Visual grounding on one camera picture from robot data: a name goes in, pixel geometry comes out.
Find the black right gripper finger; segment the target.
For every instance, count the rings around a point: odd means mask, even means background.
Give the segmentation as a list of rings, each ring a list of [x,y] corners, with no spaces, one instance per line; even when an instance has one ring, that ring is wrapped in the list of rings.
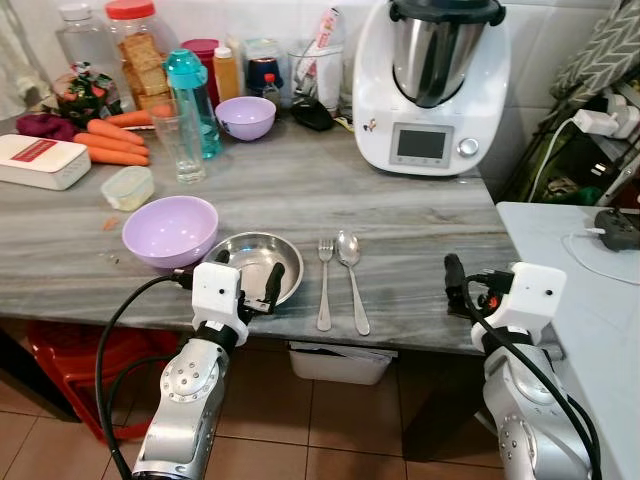
[[[448,300],[449,314],[467,314],[466,273],[457,253],[448,253],[444,257],[445,297]]]

